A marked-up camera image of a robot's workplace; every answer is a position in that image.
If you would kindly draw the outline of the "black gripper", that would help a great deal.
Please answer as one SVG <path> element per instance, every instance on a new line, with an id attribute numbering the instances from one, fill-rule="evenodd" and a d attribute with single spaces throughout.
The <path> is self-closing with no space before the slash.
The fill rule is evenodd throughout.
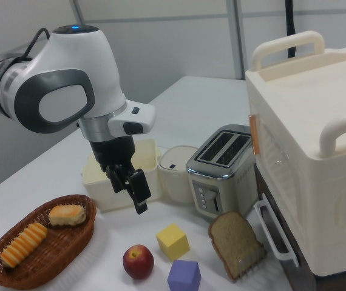
<path id="1" fill-rule="evenodd" d="M 148 209 L 147 200 L 151 191 L 144 171 L 135 169 L 131 163 L 135 153 L 135 143 L 132 136 L 114 138 L 104 142 L 90 142 L 96 161 L 112 184 L 115 193 L 131 190 L 131 197 L 137 214 Z"/>

